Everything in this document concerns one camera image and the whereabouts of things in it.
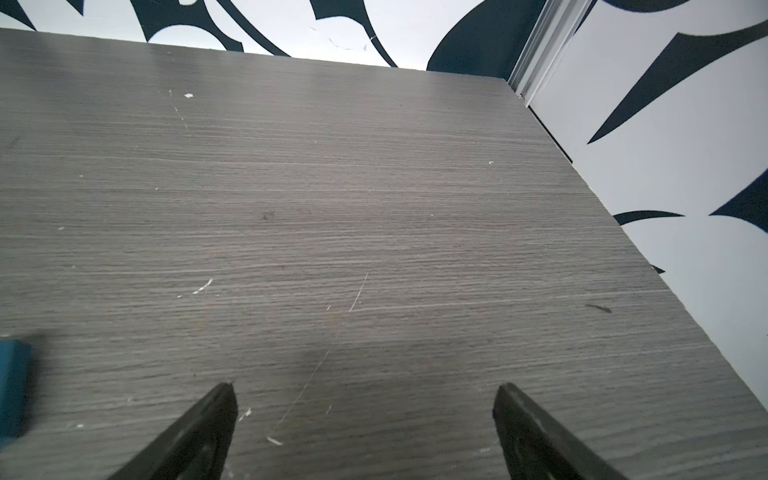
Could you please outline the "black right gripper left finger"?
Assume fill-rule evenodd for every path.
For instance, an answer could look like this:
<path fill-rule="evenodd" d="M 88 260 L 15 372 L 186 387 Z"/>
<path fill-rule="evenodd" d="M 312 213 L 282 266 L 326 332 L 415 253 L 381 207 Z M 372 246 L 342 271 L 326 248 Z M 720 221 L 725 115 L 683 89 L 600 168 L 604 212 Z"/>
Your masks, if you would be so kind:
<path fill-rule="evenodd" d="M 111 477 L 218 480 L 237 418 L 233 385 L 220 383 Z"/>

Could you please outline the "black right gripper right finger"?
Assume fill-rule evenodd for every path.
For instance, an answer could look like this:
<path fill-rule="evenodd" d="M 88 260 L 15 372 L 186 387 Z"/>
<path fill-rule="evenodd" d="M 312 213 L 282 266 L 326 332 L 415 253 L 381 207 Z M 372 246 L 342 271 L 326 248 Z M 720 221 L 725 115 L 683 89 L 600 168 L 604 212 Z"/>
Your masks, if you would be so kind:
<path fill-rule="evenodd" d="M 622 479 L 512 383 L 497 390 L 492 416 L 512 479 Z"/>

